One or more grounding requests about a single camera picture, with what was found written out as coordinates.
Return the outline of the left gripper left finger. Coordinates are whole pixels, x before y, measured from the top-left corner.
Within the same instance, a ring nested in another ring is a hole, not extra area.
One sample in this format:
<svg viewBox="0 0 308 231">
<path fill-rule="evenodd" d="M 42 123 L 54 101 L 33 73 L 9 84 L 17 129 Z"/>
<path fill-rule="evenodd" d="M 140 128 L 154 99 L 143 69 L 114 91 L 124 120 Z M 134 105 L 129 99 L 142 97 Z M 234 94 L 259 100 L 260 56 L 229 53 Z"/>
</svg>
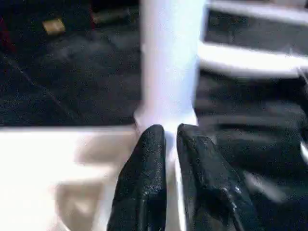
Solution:
<svg viewBox="0 0 308 231">
<path fill-rule="evenodd" d="M 163 231 L 166 227 L 166 139 L 161 125 L 140 136 L 117 180 L 109 231 Z"/>
</svg>

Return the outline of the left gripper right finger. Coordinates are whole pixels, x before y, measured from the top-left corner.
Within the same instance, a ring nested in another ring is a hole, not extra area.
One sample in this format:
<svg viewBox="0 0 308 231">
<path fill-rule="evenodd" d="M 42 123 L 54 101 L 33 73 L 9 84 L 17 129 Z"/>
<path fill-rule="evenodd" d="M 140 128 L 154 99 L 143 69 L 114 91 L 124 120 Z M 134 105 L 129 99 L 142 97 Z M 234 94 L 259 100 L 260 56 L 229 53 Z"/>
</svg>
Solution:
<svg viewBox="0 0 308 231">
<path fill-rule="evenodd" d="M 255 207 L 246 185 L 198 126 L 179 125 L 177 151 L 186 229 L 255 230 Z"/>
</svg>

